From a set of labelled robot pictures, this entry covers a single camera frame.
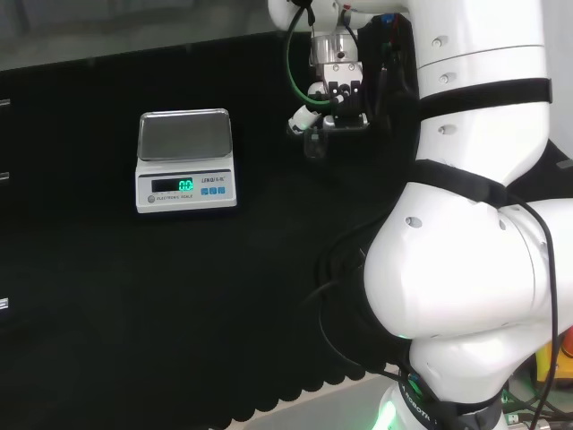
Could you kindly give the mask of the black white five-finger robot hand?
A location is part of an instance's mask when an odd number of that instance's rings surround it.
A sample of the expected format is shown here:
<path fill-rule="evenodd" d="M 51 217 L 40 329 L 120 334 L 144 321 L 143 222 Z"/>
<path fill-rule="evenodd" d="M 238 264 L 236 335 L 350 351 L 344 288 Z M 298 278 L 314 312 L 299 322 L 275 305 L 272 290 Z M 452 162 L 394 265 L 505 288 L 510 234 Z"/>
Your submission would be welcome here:
<path fill-rule="evenodd" d="M 363 67 L 361 62 L 324 63 L 315 66 L 318 81 L 303 93 L 290 69 L 288 82 L 304 103 L 288 119 L 294 135 L 363 130 L 369 124 L 363 101 Z"/>

